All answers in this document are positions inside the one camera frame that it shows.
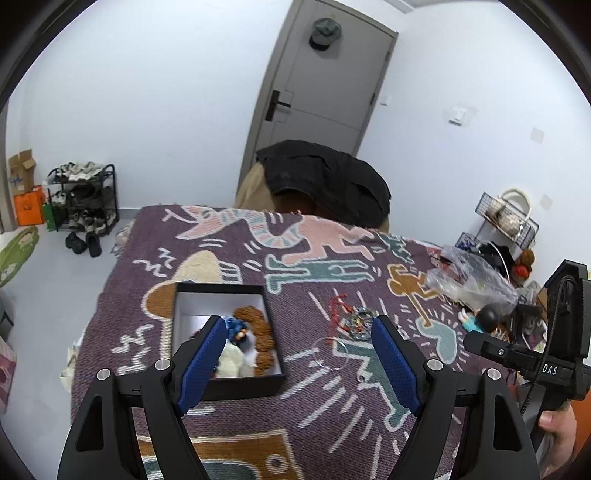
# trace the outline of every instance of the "door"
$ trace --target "door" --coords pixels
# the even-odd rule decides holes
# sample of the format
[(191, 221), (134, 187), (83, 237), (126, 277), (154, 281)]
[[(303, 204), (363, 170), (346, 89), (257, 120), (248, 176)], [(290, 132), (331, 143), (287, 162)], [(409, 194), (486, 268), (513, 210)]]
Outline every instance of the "door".
[[(261, 92), (267, 98), (255, 152), (290, 139), (356, 154), (396, 34), (336, 5), (319, 0), (302, 4), (270, 92)], [(321, 18), (341, 27), (340, 38), (325, 51), (310, 45), (314, 22)]]

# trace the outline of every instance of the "green bag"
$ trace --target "green bag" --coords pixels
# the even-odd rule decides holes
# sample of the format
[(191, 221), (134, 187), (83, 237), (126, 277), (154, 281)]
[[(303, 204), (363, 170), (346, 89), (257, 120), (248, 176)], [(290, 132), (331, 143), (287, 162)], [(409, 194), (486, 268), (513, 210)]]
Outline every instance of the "green bag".
[(43, 212), (43, 218), (45, 219), (45, 226), (50, 232), (57, 230), (56, 221), (53, 218), (53, 210), (49, 203), (41, 205), (41, 211)]

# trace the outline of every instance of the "white handle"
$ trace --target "white handle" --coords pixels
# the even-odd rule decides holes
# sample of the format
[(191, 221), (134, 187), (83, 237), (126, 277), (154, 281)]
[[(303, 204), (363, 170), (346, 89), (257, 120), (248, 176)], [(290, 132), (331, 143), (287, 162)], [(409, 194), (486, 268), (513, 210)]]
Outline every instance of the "white handle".
[(527, 221), (530, 219), (531, 217), (531, 211), (532, 211), (532, 206), (531, 206), (531, 202), (530, 202), (530, 198), (525, 194), (525, 192), (523, 192), (520, 189), (508, 189), (505, 190), (503, 193), (501, 193), (501, 195), (499, 196), (502, 199), (505, 199), (505, 195), (509, 194), (509, 193), (516, 193), (517, 195), (521, 196), (525, 202), (527, 203), (527, 214), (525, 215), (525, 219), (523, 220), (523, 223), (527, 223)]

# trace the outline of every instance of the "open gift box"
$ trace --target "open gift box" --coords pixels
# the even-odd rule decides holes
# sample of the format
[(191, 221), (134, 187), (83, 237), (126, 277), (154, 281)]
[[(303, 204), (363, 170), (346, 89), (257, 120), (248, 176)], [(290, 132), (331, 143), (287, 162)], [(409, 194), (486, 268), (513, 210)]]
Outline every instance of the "open gift box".
[[(202, 400), (238, 400), (241, 398), (269, 397), (279, 392), (285, 381), (283, 360), (274, 336), (273, 322), (267, 309), (265, 289), (262, 286), (177, 283), (174, 298), (174, 319), (172, 354), (174, 355), (183, 342), (189, 340), (212, 315), (232, 316), (240, 307), (254, 306), (261, 311), (271, 326), (271, 336), (275, 346), (269, 350), (274, 358), (274, 365), (260, 376), (215, 378), (212, 377), (202, 396)], [(246, 364), (254, 367), (257, 350), (255, 335), (249, 328), (246, 341), (241, 350)]]

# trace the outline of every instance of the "toy figure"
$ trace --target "toy figure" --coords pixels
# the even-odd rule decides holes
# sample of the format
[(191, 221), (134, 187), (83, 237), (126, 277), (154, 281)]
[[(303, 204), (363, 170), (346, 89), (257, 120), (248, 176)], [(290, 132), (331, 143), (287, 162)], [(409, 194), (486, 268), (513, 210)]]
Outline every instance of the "toy figure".
[(501, 322), (501, 313), (495, 305), (490, 304), (483, 306), (476, 316), (462, 309), (458, 312), (457, 319), (460, 320), (467, 332), (475, 330), (480, 333), (490, 333), (492, 335)]
[(224, 317), (226, 327), (228, 328), (228, 340), (232, 345), (241, 346), (246, 341), (248, 327), (246, 322), (234, 317)]

